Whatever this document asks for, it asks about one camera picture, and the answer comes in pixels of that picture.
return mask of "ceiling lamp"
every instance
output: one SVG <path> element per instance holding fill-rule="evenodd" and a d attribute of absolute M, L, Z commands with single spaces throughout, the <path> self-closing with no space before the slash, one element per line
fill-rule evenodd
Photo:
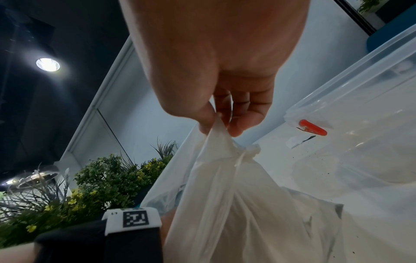
<path fill-rule="evenodd" d="M 61 65 L 51 58 L 39 58 L 36 60 L 36 66 L 45 71 L 57 71 Z"/>

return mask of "blue furniture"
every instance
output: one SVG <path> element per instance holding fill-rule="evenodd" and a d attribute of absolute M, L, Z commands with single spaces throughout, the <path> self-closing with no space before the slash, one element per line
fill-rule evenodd
<path fill-rule="evenodd" d="M 367 39 L 367 50 L 369 52 L 375 50 L 414 24 L 416 24 L 416 4 L 371 35 Z"/>

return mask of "black ceiling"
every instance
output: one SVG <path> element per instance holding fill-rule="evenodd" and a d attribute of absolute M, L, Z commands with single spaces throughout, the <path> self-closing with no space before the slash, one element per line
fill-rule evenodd
<path fill-rule="evenodd" d="M 127 37 L 117 0 L 0 0 L 0 181 L 60 159 Z"/>

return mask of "white plastic bag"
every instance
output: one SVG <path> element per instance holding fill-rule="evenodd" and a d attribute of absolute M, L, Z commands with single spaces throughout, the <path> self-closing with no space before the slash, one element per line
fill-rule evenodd
<path fill-rule="evenodd" d="M 177 207 L 163 254 L 168 263 L 327 262 L 342 205 L 280 188 L 218 120 L 196 127 L 142 207 Z"/>

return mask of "orange object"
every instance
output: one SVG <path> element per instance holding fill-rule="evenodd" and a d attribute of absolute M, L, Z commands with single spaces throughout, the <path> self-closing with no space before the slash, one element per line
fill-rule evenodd
<path fill-rule="evenodd" d="M 308 132 L 308 133 L 318 134 L 321 136 L 326 136 L 328 134 L 326 130 L 322 129 L 319 126 L 316 126 L 313 123 L 308 122 L 307 120 L 300 120 L 299 126 L 301 127 L 303 131 Z"/>

